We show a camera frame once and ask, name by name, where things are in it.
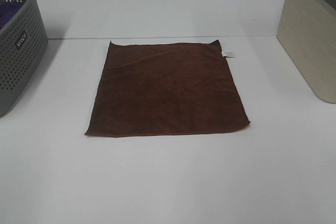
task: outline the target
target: perforated basket wall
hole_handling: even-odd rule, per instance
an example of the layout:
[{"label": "perforated basket wall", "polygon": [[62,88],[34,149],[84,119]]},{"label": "perforated basket wall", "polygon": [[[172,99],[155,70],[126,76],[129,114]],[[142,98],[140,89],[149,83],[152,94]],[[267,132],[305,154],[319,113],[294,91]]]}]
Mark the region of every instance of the perforated basket wall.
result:
[{"label": "perforated basket wall", "polygon": [[23,6],[0,29],[0,115],[6,113],[27,85],[48,39],[36,0],[0,0]]}]

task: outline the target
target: brown towel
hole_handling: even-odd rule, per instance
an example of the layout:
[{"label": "brown towel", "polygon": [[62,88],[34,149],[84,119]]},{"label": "brown towel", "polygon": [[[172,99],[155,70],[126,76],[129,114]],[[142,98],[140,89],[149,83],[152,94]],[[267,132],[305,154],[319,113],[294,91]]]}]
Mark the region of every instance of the brown towel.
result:
[{"label": "brown towel", "polygon": [[219,41],[110,43],[91,136],[226,133],[249,124]]}]

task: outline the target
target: purple item in basket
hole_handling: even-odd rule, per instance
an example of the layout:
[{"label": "purple item in basket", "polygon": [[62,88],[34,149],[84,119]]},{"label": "purple item in basket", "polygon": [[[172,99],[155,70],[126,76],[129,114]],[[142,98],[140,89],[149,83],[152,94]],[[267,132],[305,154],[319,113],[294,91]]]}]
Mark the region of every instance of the purple item in basket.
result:
[{"label": "purple item in basket", "polygon": [[20,10],[22,3],[4,3],[0,4],[0,29]]}]

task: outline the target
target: beige container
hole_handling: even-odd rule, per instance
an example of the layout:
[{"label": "beige container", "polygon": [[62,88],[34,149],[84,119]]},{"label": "beige container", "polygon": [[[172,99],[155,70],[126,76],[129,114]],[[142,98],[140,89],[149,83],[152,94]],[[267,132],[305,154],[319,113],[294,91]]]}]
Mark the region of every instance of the beige container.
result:
[{"label": "beige container", "polygon": [[285,0],[277,37],[314,93],[336,103],[336,10],[325,0]]}]

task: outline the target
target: white tabletop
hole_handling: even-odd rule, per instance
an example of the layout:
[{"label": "white tabletop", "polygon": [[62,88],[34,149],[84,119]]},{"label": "white tabletop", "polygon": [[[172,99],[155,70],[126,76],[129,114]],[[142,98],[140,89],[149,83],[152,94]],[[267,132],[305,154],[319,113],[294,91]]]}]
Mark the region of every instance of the white tabletop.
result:
[{"label": "white tabletop", "polygon": [[275,35],[284,0],[38,0],[49,38]]},{"label": "white tabletop", "polygon": [[249,127],[105,138],[84,132],[109,40],[50,41],[0,118],[1,223],[336,223],[336,106],[312,93],[275,36],[220,42],[236,54]]}]

